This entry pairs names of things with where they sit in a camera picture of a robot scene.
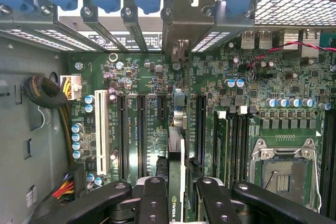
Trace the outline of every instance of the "green circuit board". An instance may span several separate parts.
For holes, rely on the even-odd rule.
[[[218,177],[228,187],[239,180],[263,187],[267,187],[271,181],[268,185],[270,190],[275,190],[275,193],[278,190],[279,194],[290,199],[302,196],[303,205],[316,208],[314,162],[317,162],[319,170],[324,123],[324,111],[318,105],[334,102],[336,77],[331,74],[329,66],[336,57],[329,52],[320,52],[314,64],[301,66],[302,59],[284,59],[282,52],[279,52],[267,56],[266,61],[272,61],[275,64],[273,67],[245,71],[239,68],[239,65],[251,62],[263,52],[218,49],[211,54],[190,55],[189,61],[181,64],[179,70],[172,68],[169,56],[161,54],[118,54],[116,62],[111,62],[108,54],[73,54],[70,56],[70,74],[81,75],[83,98],[94,94],[95,90],[110,87],[111,80],[104,81],[103,73],[114,74],[112,79],[118,83],[118,95],[125,96],[127,124],[120,125],[118,103],[109,103],[110,151],[118,147],[120,127],[126,127],[129,169],[127,177],[123,179],[132,186],[140,174],[155,176],[158,156],[167,156],[168,126],[173,124],[174,115],[174,92],[183,89],[186,104],[190,103],[189,110],[187,106],[184,108],[190,122],[186,134],[187,157],[203,157],[199,158],[199,162],[204,176]],[[239,63],[231,62],[234,57],[239,59]],[[83,64],[82,70],[75,68],[76,62]],[[117,69],[117,62],[123,63],[122,70]],[[298,77],[288,80],[286,75],[290,73],[297,73]],[[241,79],[244,85],[229,88],[226,85],[228,79]],[[146,96],[146,167],[142,168],[145,173],[139,172],[138,163],[137,98],[140,95]],[[158,101],[161,98],[164,98],[165,120],[158,117],[158,106],[162,106]],[[267,99],[280,98],[287,101],[312,99],[314,105],[273,108],[266,104]],[[247,114],[237,114],[241,106],[248,108]],[[225,119],[218,118],[219,111],[227,113]],[[85,115],[83,99],[72,101],[73,123],[84,122]],[[83,163],[96,155],[95,127],[84,123],[84,128],[84,154],[77,160]],[[270,172],[275,166],[272,163],[274,158],[254,162],[254,169],[251,170],[251,154],[260,139],[270,148],[292,149],[301,148],[307,139],[311,139],[316,148],[316,160],[276,154],[276,165],[283,166],[283,170],[276,171],[279,175],[270,179]],[[298,167],[305,172],[295,176],[292,172],[295,173],[293,169]],[[297,180],[298,189],[294,195],[283,185],[289,183],[290,178]],[[119,179],[120,165],[117,161],[111,161],[106,183]]]

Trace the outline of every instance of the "capacitor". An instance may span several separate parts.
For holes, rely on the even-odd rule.
[[[118,157],[118,150],[114,149],[113,152],[111,153],[110,159],[113,161]]]
[[[265,103],[269,107],[275,107],[276,101],[275,101],[275,99],[268,98]]]
[[[74,142],[78,142],[79,140],[83,139],[83,133],[81,133],[81,132],[75,133],[71,136],[71,139]]]
[[[305,107],[313,107],[314,106],[314,101],[313,101],[313,99],[310,99],[310,98],[304,98],[302,100],[302,105],[305,106]]]
[[[265,68],[267,67],[267,63],[265,61],[259,61],[256,63],[256,68]]]
[[[102,186],[104,184],[105,178],[103,175],[97,175],[94,184],[97,186]]]
[[[110,80],[110,79],[112,79],[112,73],[110,73],[110,72],[104,72],[103,73],[103,79],[104,80]]]
[[[95,102],[95,96],[90,94],[90,95],[87,95],[85,98],[84,98],[84,101],[86,104],[92,104]]]
[[[268,68],[273,68],[274,66],[275,66],[274,61],[269,61],[269,62],[267,62],[267,67],[268,67]]]
[[[112,103],[116,103],[116,102],[117,102],[117,96],[114,95],[114,94],[111,94],[111,95],[109,96],[109,100],[110,100],[110,102],[112,102]]]
[[[289,102],[288,102],[289,106],[292,106],[292,107],[300,107],[300,100],[299,99],[295,99],[295,98],[292,98],[292,99],[289,99]]]
[[[96,176],[97,176],[96,172],[89,172],[86,179],[88,182],[94,182],[94,179],[96,178]]]
[[[79,149],[83,148],[83,141],[79,140],[77,142],[72,143],[72,149],[78,151]]]
[[[319,108],[321,110],[331,110],[331,104],[330,103],[319,103]]]
[[[80,131],[83,131],[83,125],[81,123],[76,123],[71,127],[71,131],[74,133],[78,133]]]
[[[94,105],[93,104],[86,104],[85,105],[85,112],[86,113],[92,113],[94,111]]]
[[[297,77],[298,77],[297,73],[288,73],[285,75],[286,80],[293,80],[293,79],[296,79]]]
[[[229,63],[230,64],[238,64],[239,63],[239,58],[238,57],[234,57],[232,59],[229,59]]]
[[[313,65],[313,64],[314,64],[313,59],[305,59],[305,60],[300,62],[300,66],[302,66],[302,67],[306,67],[306,66]]]
[[[287,106],[287,100],[283,99],[283,98],[280,98],[280,99],[277,100],[277,105],[281,106],[281,107],[286,107]]]
[[[237,79],[236,80],[237,87],[242,88],[244,86],[244,84],[245,84],[245,81],[243,81],[242,79]]]
[[[226,79],[224,83],[229,88],[233,88],[235,86],[235,80],[233,79]]]
[[[82,149],[79,149],[78,151],[74,151],[72,153],[72,156],[74,159],[79,159],[84,154],[84,151]]]

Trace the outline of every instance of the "ventilation grille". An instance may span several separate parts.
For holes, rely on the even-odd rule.
[[[336,3],[329,0],[261,0],[256,25],[335,26]]]
[[[55,38],[55,39],[58,39],[60,41],[63,41],[69,45],[72,45],[72,46],[75,46],[75,47],[78,47],[82,50],[85,50],[85,51],[95,51],[95,49],[93,49],[92,47],[89,47],[85,44],[83,44],[82,42],[79,42],[75,39],[72,39],[58,31],[55,31],[55,30],[35,30],[35,31],[38,31],[39,33],[42,33],[44,35],[47,35],[49,37],[52,37],[52,38]]]
[[[23,38],[23,39],[28,39],[28,40],[31,40],[33,42],[43,44],[45,46],[53,47],[53,48],[56,48],[56,49],[59,49],[59,50],[73,51],[73,49],[71,49],[69,47],[65,47],[65,46],[62,46],[58,43],[49,41],[47,39],[43,39],[43,38],[31,35],[31,34],[25,33],[24,31],[21,31],[21,30],[18,30],[18,29],[0,30],[0,31],[2,31],[4,33],[11,34],[11,35],[15,35],[15,36]]]

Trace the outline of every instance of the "screw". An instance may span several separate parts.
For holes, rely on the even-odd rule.
[[[151,180],[152,183],[159,183],[160,181],[157,178]]]
[[[92,11],[89,7],[85,6],[84,9],[83,9],[84,13],[88,16],[91,15]]]
[[[122,188],[125,188],[124,184],[118,184],[118,185],[116,185],[116,189],[122,189]]]
[[[203,178],[203,182],[206,184],[210,184],[211,183],[211,179],[209,178]]]
[[[239,188],[241,190],[247,190],[248,189],[248,186],[247,185],[244,185],[244,184],[239,184]]]
[[[211,14],[212,14],[211,9],[207,9],[207,10],[204,12],[204,15],[207,16],[207,17],[210,17]]]
[[[127,16],[130,16],[132,14],[131,9],[129,9],[128,7],[125,8],[125,13]]]
[[[41,6],[41,11],[42,13],[44,13],[45,15],[49,15],[51,13],[51,10],[49,7],[47,6]]]
[[[331,65],[330,66],[330,71],[331,72],[336,72],[336,65]]]
[[[248,10],[247,12],[244,12],[244,18],[249,18],[251,16],[251,11]]]
[[[172,14],[172,10],[170,8],[166,9],[166,15],[170,16]]]
[[[0,11],[3,13],[3,14],[10,14],[10,9],[5,6],[5,5],[0,5]]]

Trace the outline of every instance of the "pcie slot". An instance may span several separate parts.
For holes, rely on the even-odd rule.
[[[205,157],[205,119],[206,119],[206,96],[198,95],[196,98],[196,158],[204,167]]]
[[[139,178],[147,176],[147,120],[146,96],[138,95],[136,98],[138,110],[138,166]]]
[[[96,90],[94,92],[96,101],[97,173],[106,175],[110,169],[107,91]]]
[[[157,95],[158,119],[167,119],[167,98],[165,95]]]
[[[128,162],[128,118],[127,98],[125,95],[118,96],[118,148],[119,148],[119,179],[127,180],[129,175]]]

